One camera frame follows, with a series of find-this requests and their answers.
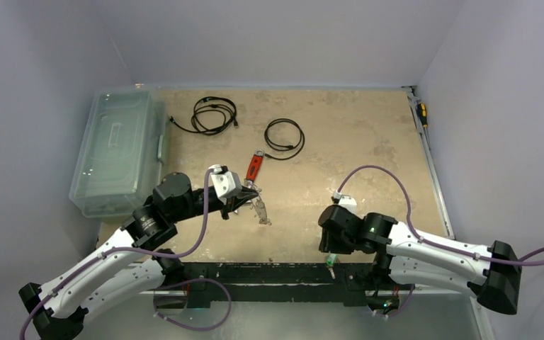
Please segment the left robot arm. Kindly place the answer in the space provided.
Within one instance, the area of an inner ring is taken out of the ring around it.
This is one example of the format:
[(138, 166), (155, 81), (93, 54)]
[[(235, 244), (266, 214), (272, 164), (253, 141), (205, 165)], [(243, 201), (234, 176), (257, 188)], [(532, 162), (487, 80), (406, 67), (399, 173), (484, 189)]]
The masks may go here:
[[(90, 318), (131, 294), (179, 287), (181, 259), (202, 244), (209, 214), (219, 212), (227, 220), (258, 196), (238, 174), (219, 164), (206, 171), (199, 189), (184, 173), (166, 175), (145, 203), (86, 258), (46, 283), (28, 283), (19, 290), (28, 312), (19, 339), (26, 338), (29, 327), (40, 339), (74, 339)], [(202, 225), (190, 248), (180, 253), (162, 248), (178, 234), (179, 222), (195, 217), (201, 217)]]

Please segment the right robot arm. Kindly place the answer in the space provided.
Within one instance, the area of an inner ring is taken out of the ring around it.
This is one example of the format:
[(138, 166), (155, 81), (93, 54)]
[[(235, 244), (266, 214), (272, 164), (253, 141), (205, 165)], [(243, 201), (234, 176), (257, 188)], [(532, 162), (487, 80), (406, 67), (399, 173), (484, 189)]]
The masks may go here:
[(468, 295), (503, 315), (518, 312), (522, 267), (510, 244), (466, 244), (425, 232), (412, 232), (404, 222), (371, 212), (359, 217), (340, 205), (320, 215), (319, 250), (374, 256), (361, 280), (373, 288), (427, 285)]

